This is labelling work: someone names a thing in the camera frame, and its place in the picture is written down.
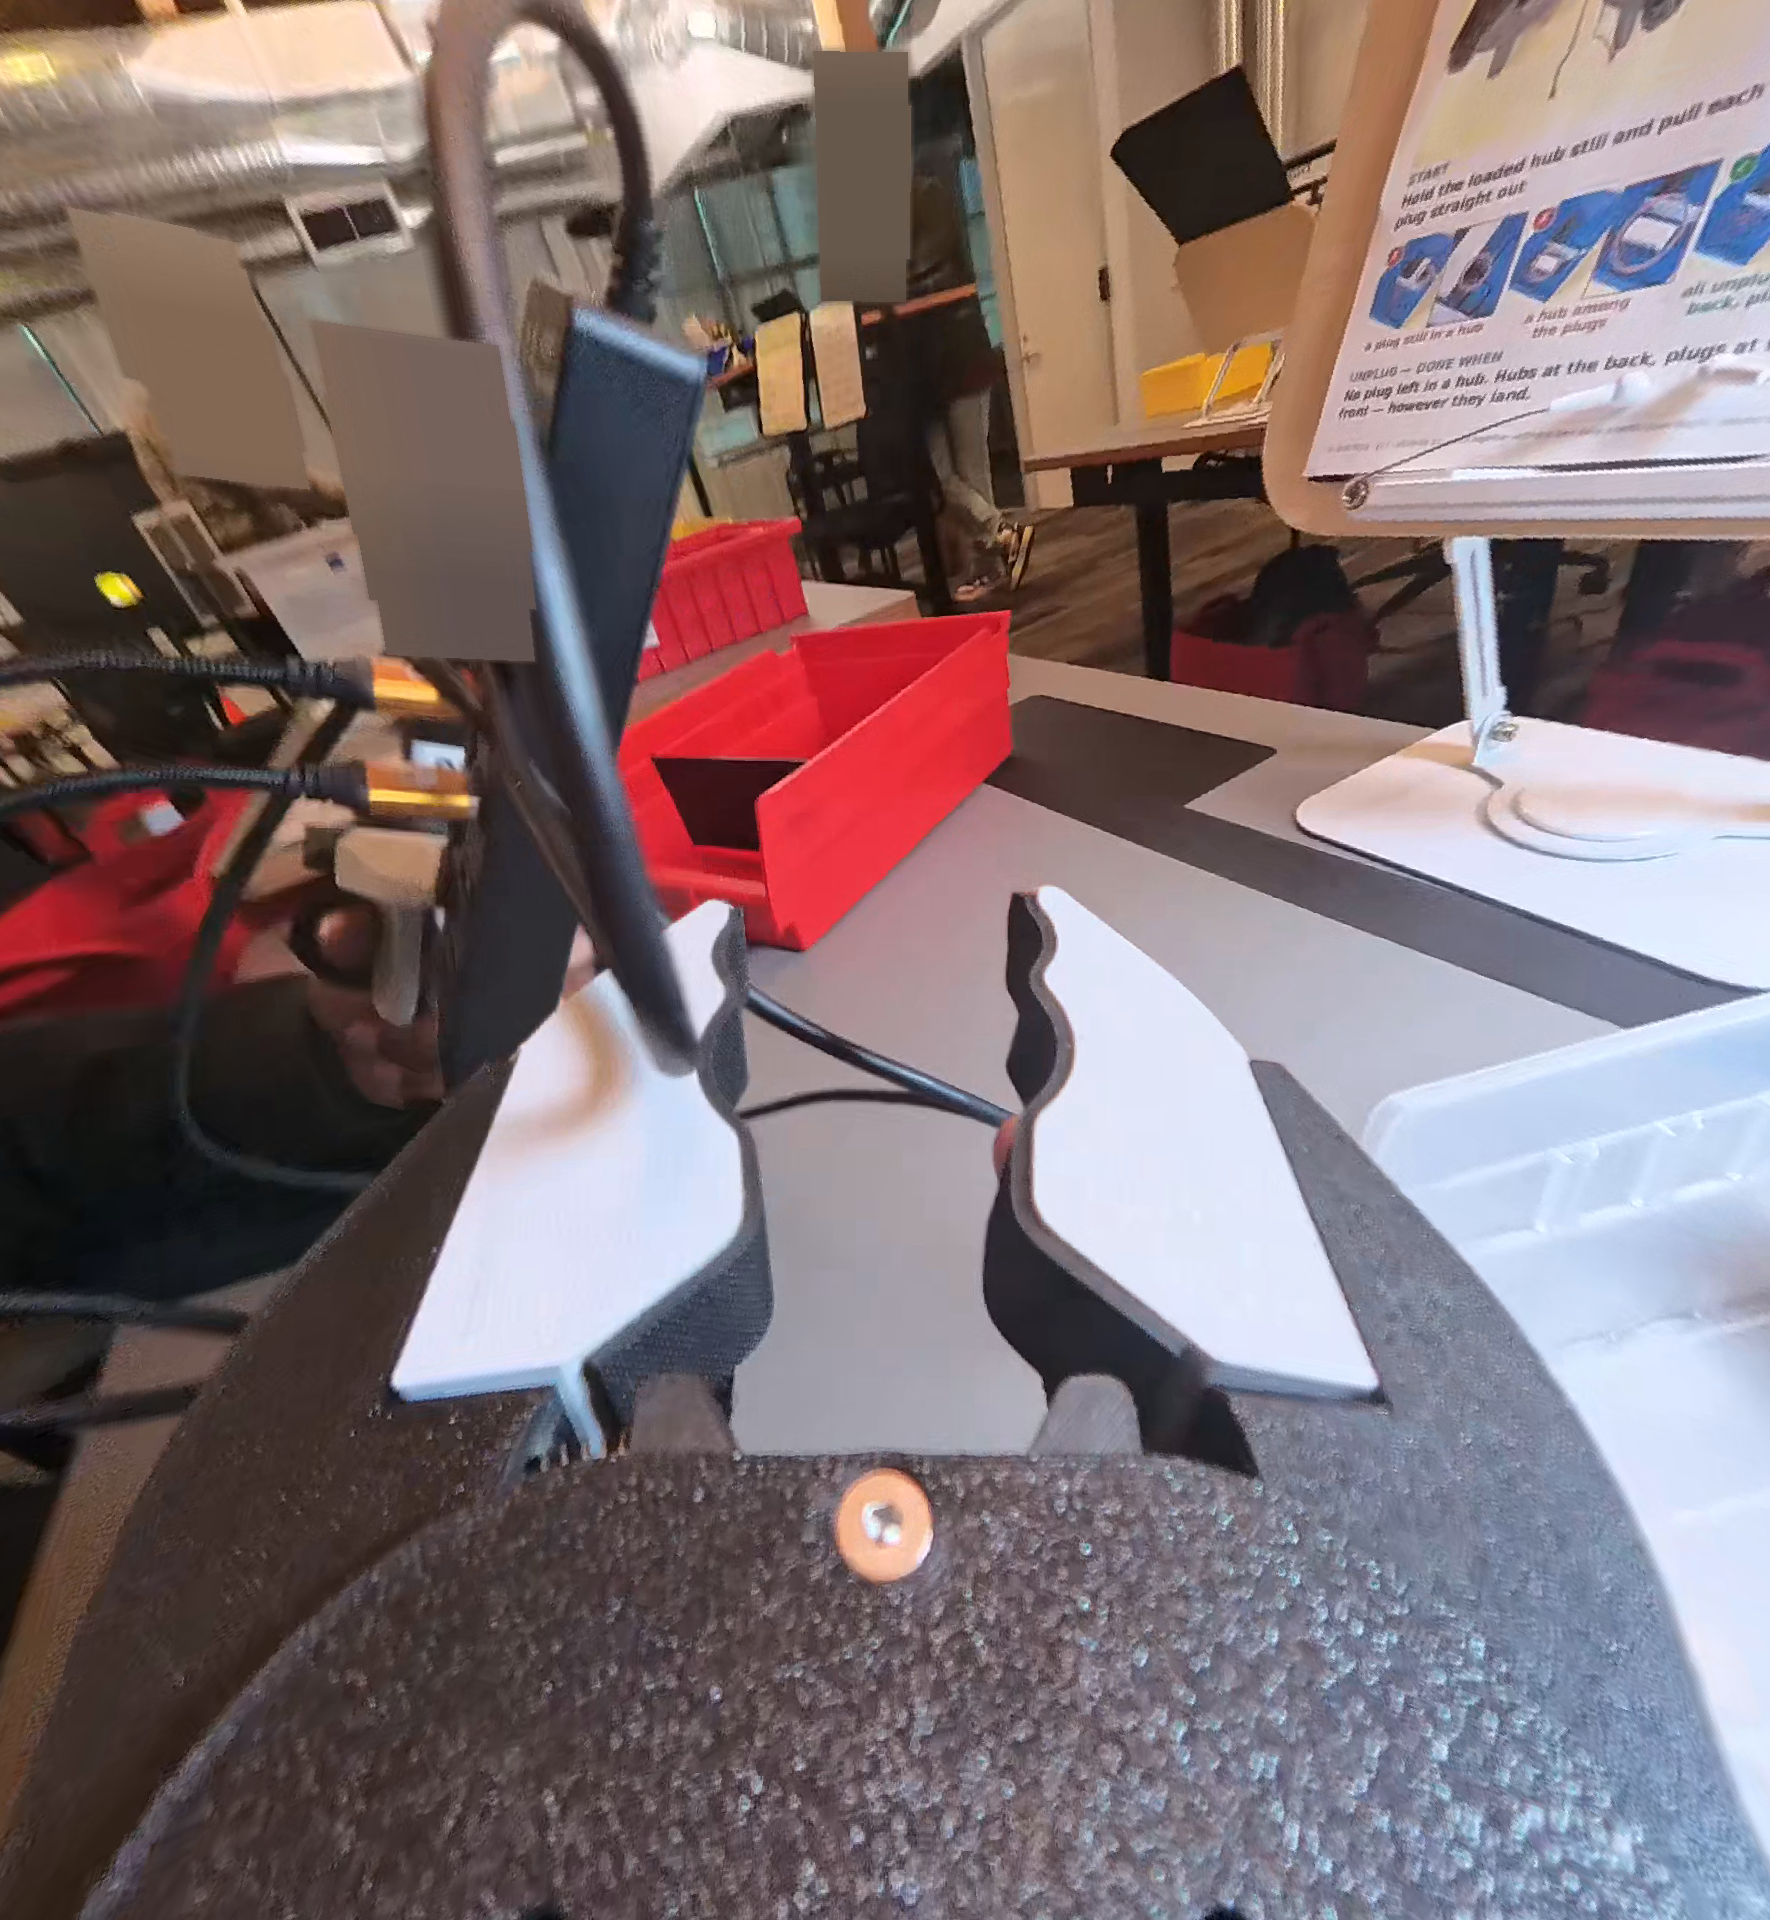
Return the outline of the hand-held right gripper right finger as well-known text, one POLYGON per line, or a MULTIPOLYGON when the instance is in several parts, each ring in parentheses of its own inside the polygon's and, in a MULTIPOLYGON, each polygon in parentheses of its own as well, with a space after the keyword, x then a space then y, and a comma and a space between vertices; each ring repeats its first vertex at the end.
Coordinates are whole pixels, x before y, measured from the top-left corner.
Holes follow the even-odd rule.
POLYGON ((993 1329, 1048 1405, 1117 1387, 1145 1454, 1257 1476, 1233 1400, 1371 1405, 1381 1379, 1241 1043, 1057 885, 1006 929, 1017 1096, 982 1254, 993 1329))

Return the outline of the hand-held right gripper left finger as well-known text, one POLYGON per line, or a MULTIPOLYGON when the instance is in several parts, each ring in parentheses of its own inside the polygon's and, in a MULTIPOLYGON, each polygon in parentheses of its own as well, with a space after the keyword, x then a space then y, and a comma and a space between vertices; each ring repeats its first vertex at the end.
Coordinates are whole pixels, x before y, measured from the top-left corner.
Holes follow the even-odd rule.
POLYGON ((700 1062, 660 1067, 600 974, 519 1047, 390 1385, 404 1403, 537 1390, 608 1455, 638 1390, 728 1399, 775 1317, 748 1086, 747 938, 703 902, 669 928, 700 1062))

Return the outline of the clear plastic bin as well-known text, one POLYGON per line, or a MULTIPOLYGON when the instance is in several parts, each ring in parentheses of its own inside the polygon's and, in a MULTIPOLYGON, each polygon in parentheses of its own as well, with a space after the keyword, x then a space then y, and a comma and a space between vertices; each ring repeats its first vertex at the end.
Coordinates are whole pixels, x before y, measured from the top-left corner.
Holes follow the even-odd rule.
POLYGON ((1391 1095, 1361 1145, 1589 1425, 1770 1861, 1770 993, 1391 1095))

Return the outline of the red plastic bin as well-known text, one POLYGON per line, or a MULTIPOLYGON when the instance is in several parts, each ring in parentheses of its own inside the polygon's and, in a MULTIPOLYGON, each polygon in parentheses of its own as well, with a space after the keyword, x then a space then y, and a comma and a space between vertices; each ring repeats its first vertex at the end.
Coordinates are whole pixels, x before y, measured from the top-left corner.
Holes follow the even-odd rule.
POLYGON ((670 917, 737 911, 754 948, 811 948, 1011 754, 1010 617, 805 632, 631 721, 617 755, 670 917), (799 755, 763 796, 761 852, 697 849, 658 754, 799 755))

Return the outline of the black usb hub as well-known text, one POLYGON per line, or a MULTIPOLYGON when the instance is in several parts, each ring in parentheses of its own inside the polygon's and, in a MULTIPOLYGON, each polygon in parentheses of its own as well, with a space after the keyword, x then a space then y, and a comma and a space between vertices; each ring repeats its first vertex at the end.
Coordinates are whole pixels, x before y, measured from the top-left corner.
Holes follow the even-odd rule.
MULTIPOLYGON (((619 735, 673 540, 705 367, 622 317, 563 302, 546 283, 528 293, 530 345, 541 296, 559 307, 541 451, 590 626, 590 661, 610 731, 619 735)), ((574 908, 487 746, 472 769, 480 812, 444 867, 437 1005, 449 1088, 514 1055, 557 1008, 579 933, 574 908)))

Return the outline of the person's left hand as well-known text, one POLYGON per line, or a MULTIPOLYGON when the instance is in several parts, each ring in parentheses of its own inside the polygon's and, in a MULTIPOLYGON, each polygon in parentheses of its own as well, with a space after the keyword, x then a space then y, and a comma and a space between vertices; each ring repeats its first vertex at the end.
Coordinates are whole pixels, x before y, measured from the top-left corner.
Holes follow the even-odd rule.
POLYGON ((409 1024, 393 1024, 363 988, 318 977, 308 980, 308 1008, 363 1099, 396 1111, 443 1100, 437 1013, 417 1013, 409 1024))

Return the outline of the black divider card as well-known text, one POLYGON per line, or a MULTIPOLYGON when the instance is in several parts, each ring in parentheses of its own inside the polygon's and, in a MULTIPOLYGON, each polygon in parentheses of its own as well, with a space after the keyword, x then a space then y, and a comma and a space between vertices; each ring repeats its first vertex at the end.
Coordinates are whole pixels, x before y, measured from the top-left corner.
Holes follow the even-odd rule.
POLYGON ((802 772, 799 755, 658 754, 653 769, 697 849, 761 852, 759 805, 802 772))

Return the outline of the white document stand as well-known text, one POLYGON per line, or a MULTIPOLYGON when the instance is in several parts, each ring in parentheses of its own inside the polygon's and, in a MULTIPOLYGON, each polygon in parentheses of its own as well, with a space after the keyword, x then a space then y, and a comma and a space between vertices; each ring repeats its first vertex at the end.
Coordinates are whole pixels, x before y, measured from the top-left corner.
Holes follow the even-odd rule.
POLYGON ((1374 188, 1436 4, 1372 4, 1316 216, 1265 438, 1275 510, 1316 533, 1445 533, 1466 718, 1311 796, 1300 828, 1349 852, 1566 925, 1616 896, 1657 917, 1770 906, 1770 772, 1704 748, 1610 746, 1521 716, 1496 667, 1495 537, 1770 535, 1770 458, 1578 468, 1455 464, 1306 479, 1374 188))

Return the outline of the black desk mat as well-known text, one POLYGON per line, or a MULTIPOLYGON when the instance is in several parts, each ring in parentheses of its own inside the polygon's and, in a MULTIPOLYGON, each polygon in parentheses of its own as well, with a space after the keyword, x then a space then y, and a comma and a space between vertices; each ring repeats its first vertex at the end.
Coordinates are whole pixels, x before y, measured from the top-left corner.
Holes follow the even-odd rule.
POLYGON ((1010 795, 1569 1013, 1637 1027, 1752 995, 1426 876, 1193 806, 1255 770, 1271 746, 1050 694, 1013 706, 1011 735, 1011 754, 988 781, 1010 795))

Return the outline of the stack of red bins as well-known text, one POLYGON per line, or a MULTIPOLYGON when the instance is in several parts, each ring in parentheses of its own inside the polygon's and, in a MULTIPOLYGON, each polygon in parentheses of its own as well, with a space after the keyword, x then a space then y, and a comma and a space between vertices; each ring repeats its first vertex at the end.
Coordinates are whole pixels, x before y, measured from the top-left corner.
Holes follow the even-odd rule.
POLYGON ((635 676, 787 627, 805 616, 799 517, 715 521, 669 544, 635 676))

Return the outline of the red bag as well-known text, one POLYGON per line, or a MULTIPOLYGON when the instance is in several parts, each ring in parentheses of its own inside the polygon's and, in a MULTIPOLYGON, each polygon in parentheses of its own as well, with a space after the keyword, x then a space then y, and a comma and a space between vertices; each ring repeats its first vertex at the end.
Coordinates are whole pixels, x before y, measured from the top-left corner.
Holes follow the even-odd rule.
POLYGON ((1603 664, 1573 721, 1770 760, 1770 566, 1685 604, 1603 664))
POLYGON ((1221 594, 1174 619, 1169 676, 1247 698, 1361 711, 1377 644, 1377 624, 1357 609, 1318 611, 1286 640, 1260 642, 1249 604, 1221 594))

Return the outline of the background document stand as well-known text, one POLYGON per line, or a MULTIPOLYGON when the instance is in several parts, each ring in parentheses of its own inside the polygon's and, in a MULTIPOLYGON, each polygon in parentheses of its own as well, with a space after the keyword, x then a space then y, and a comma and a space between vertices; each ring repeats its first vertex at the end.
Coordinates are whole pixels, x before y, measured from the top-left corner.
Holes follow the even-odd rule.
POLYGON ((869 412, 864 345, 859 310, 851 302, 822 302, 808 313, 808 343, 826 430, 862 419, 869 412))
POLYGON ((753 335, 759 431, 764 441, 785 441, 810 425, 803 346, 805 312, 798 307, 763 320, 753 335))

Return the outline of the wooden background table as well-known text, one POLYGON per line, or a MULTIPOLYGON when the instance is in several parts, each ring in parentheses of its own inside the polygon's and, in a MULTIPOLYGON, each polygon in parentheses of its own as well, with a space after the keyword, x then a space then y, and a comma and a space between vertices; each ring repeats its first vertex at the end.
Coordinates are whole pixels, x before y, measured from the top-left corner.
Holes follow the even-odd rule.
POLYGON ((1025 476, 1069 476, 1074 510, 1128 510, 1136 520, 1138 607, 1148 678, 1171 678, 1174 584, 1169 514, 1176 505, 1265 503, 1267 410, 1238 419, 1148 419, 1087 445, 1030 451, 1025 476))

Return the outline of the yellow bin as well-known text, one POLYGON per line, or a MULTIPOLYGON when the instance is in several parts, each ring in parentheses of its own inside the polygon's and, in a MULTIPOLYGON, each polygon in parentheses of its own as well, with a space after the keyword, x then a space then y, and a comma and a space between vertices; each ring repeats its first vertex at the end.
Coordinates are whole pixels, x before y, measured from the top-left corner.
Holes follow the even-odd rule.
POLYGON ((1241 340, 1143 370, 1138 400, 1145 419, 1236 419, 1263 410, 1277 381, 1282 345, 1241 340))

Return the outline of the instruction sheet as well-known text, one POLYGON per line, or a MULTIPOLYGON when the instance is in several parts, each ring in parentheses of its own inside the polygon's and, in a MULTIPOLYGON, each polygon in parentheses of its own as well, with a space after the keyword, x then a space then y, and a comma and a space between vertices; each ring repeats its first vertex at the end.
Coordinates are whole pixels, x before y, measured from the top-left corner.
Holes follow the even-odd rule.
POLYGON ((1309 481, 1770 458, 1770 2, 1436 4, 1309 481))

